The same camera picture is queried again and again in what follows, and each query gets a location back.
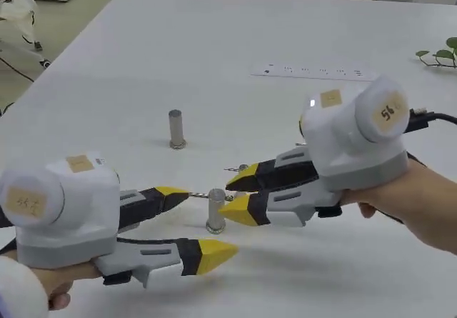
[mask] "person's hand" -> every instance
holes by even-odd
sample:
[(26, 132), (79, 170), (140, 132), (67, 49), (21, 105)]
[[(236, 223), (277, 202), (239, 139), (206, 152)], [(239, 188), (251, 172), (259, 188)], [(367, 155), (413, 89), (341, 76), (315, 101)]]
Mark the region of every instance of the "person's hand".
[[(7, 252), (4, 256), (17, 260), (16, 251)], [(77, 264), (60, 269), (32, 269), (43, 284), (49, 297), (49, 309), (65, 309), (70, 304), (70, 294), (73, 282), (81, 279), (95, 279), (101, 275), (91, 263)]]
[(365, 218), (390, 214), (425, 244), (457, 254), (457, 184), (418, 162), (409, 168), (391, 183), (346, 192), (343, 204), (357, 202)]

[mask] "handwritten label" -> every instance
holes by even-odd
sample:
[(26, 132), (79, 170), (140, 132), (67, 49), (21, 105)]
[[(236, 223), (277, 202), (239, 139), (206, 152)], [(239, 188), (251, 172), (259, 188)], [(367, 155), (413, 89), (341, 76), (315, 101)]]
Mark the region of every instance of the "handwritten label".
[(17, 187), (9, 187), (6, 195), (6, 209), (21, 216), (41, 218), (46, 204), (46, 195)]
[(86, 155), (67, 157), (70, 169), (73, 173), (86, 172), (94, 169), (94, 165), (89, 161)]
[(341, 92), (339, 89), (321, 93), (321, 107), (323, 109), (326, 109), (327, 107), (338, 106), (342, 103), (343, 99), (341, 98)]
[(402, 118), (409, 113), (406, 100), (395, 91), (373, 113), (373, 120), (382, 132), (389, 132)]

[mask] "round base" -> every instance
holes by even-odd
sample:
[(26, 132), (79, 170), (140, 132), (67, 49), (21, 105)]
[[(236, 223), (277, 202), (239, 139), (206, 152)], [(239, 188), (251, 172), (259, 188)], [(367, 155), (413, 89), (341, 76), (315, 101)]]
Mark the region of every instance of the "round base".
[(224, 222), (224, 224), (222, 225), (222, 227), (218, 228), (218, 229), (214, 229), (211, 227), (211, 225), (209, 224), (209, 221), (206, 221), (206, 229), (208, 230), (208, 232), (210, 234), (220, 234), (222, 233), (222, 231), (226, 228), (226, 223)]
[(187, 145), (187, 142), (186, 140), (183, 139), (183, 142), (181, 145), (174, 145), (171, 141), (170, 141), (170, 147), (172, 149), (175, 149), (175, 150), (181, 150), (181, 149), (184, 149)]

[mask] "metal cylinder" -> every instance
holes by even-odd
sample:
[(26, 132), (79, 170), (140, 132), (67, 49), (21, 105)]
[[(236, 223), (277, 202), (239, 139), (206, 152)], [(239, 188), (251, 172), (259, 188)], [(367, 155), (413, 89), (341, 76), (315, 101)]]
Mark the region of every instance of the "metal cylinder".
[[(247, 164), (241, 164), (241, 165), (238, 167), (238, 171), (239, 171), (239, 172), (242, 172), (244, 169), (248, 169), (248, 168), (249, 168), (249, 166), (248, 166)], [(246, 195), (246, 192), (236, 192), (236, 193), (235, 193), (235, 199), (236, 199), (236, 198), (239, 198), (239, 197), (242, 197), (242, 196), (244, 196), (244, 195)]]
[(186, 146), (186, 140), (183, 133), (183, 114), (178, 109), (169, 112), (170, 120), (170, 147), (172, 149), (183, 149)]
[(226, 193), (223, 189), (212, 189), (208, 193), (209, 216), (206, 221), (206, 229), (212, 234), (220, 234), (226, 227), (226, 221), (221, 214), (221, 209), (226, 203)]

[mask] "wheel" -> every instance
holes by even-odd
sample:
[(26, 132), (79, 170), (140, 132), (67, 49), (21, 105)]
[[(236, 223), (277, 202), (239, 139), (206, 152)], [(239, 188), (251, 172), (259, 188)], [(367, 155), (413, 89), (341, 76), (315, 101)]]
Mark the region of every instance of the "wheel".
[(36, 41), (34, 45), (35, 45), (35, 51), (43, 51), (43, 46), (41, 45), (41, 43), (39, 41)]
[(40, 62), (40, 65), (45, 68), (45, 69), (48, 69), (49, 66), (51, 66), (51, 62), (48, 61), (47, 59), (44, 59), (43, 61)]

